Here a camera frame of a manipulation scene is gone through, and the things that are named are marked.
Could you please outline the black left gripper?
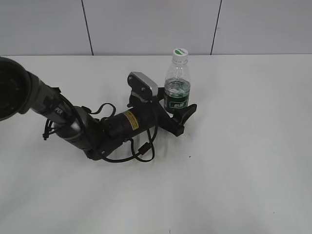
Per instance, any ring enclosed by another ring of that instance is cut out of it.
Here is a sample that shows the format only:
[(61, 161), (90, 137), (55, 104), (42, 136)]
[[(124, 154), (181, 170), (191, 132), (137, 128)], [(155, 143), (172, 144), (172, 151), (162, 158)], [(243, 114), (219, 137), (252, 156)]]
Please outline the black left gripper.
[(196, 112), (197, 105), (192, 104), (174, 111), (173, 118), (159, 103), (164, 100), (165, 88), (158, 87), (158, 93), (152, 101), (135, 103), (132, 108), (109, 119), (109, 136), (112, 138), (132, 138), (152, 127), (160, 127), (174, 136), (183, 134), (183, 126)]

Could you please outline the left robot arm black grey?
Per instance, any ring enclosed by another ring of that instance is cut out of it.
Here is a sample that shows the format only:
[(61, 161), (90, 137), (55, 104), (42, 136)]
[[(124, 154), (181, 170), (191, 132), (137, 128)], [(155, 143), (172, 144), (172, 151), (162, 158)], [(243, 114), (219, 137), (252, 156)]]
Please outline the left robot arm black grey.
[(197, 105), (176, 109), (170, 116), (161, 106), (165, 89), (141, 72), (131, 72), (127, 82), (131, 87), (128, 109), (120, 114), (96, 118), (84, 106), (74, 106), (58, 87), (50, 87), (36, 75), (9, 58), (0, 59), (0, 118), (33, 110), (46, 117), (43, 138), (56, 134), (84, 151), (92, 160), (110, 162), (109, 155), (125, 142), (134, 142), (142, 132), (148, 141), (132, 150), (131, 159), (142, 161), (142, 156), (154, 152), (154, 140), (159, 128), (180, 136), (184, 124), (196, 112)]

